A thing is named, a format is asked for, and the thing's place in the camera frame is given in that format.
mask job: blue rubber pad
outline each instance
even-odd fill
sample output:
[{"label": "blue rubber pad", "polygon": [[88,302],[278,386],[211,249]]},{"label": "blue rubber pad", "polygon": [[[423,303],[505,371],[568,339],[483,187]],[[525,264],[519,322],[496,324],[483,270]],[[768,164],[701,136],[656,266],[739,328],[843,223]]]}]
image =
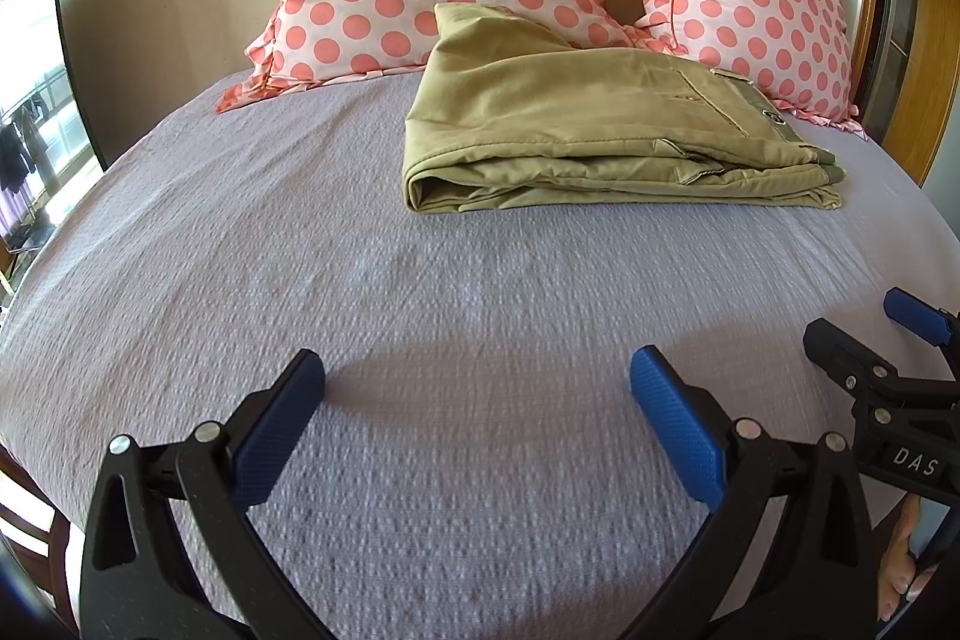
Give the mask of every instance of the blue rubber pad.
[{"label": "blue rubber pad", "polygon": [[630,391],[647,416],[680,482],[693,499],[717,510],[727,489],[724,453],[683,397],[683,381],[653,347],[630,362]]},{"label": "blue rubber pad", "polygon": [[287,459],[323,400],[325,377],[320,358],[306,355],[248,434],[233,458],[233,505],[237,509],[246,511],[270,497]]},{"label": "blue rubber pad", "polygon": [[934,347],[946,347],[950,341],[949,321],[941,311],[894,287],[883,298],[883,311],[889,319],[911,330]]}]

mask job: bed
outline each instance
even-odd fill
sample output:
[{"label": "bed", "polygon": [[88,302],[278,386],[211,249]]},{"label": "bed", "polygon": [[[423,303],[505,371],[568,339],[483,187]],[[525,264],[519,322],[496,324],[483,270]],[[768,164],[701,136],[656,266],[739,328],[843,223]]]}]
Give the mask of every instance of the bed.
[{"label": "bed", "polygon": [[[853,429],[803,355],[817,317],[946,375],[881,302],[900,286],[955,310],[960,244],[875,143],[789,119],[848,172],[829,213],[414,215],[400,166],[419,73],[216,114],[247,75],[166,116],[38,257],[0,330],[0,432],[83,525],[114,434],[184,437],[315,350],[325,403],[251,520],[344,640],[618,636],[704,518],[632,403],[645,344],[731,417],[803,441]],[[865,487],[875,521],[901,496]]]}]

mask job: wooden chair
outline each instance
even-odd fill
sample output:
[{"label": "wooden chair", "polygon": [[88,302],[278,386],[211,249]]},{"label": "wooden chair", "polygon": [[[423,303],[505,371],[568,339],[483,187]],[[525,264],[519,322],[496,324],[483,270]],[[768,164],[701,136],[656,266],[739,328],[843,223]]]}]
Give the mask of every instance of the wooden chair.
[{"label": "wooden chair", "polygon": [[47,499],[40,487],[27,474],[27,471],[16,461],[13,461],[13,457],[3,446],[0,446],[0,472],[54,511],[50,530],[42,530],[42,528],[35,527],[29,521],[21,518],[0,501],[0,518],[16,530],[20,530],[22,533],[47,545],[47,555],[44,556],[7,537],[7,543],[13,551],[13,555],[20,562],[20,566],[23,567],[38,588],[54,598],[56,613],[64,620],[67,627],[70,627],[75,634],[79,634],[73,617],[73,609],[70,606],[70,594],[66,582],[66,546],[70,540],[70,522]]}]

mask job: khaki pants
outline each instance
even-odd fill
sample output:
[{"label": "khaki pants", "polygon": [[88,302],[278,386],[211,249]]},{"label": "khaki pants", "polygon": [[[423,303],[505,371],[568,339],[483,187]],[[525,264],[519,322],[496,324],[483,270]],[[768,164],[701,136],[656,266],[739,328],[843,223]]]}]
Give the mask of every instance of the khaki pants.
[{"label": "khaki pants", "polygon": [[417,212],[621,201],[840,206],[843,179],[750,82],[641,49],[573,49],[500,7],[438,4],[406,121]]}]

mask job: silver bolt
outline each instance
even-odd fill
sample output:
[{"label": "silver bolt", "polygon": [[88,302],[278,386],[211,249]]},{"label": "silver bolt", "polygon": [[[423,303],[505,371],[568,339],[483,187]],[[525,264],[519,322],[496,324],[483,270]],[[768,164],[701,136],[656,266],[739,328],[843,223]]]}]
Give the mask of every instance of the silver bolt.
[{"label": "silver bolt", "polygon": [[110,453],[119,456],[120,453],[127,453],[130,450],[130,438],[126,434],[120,434],[110,441]]},{"label": "silver bolt", "polygon": [[826,438],[827,448],[834,451],[834,453],[843,453],[847,448],[847,441],[843,439],[843,434],[837,434],[837,432],[830,432]]},{"label": "silver bolt", "polygon": [[216,421],[205,421],[193,432],[198,442],[213,442],[220,436],[220,424]]},{"label": "silver bolt", "polygon": [[736,434],[739,434],[744,439],[757,439],[760,434],[763,434],[763,429],[760,428],[760,424],[752,418],[740,418],[736,422]]}]

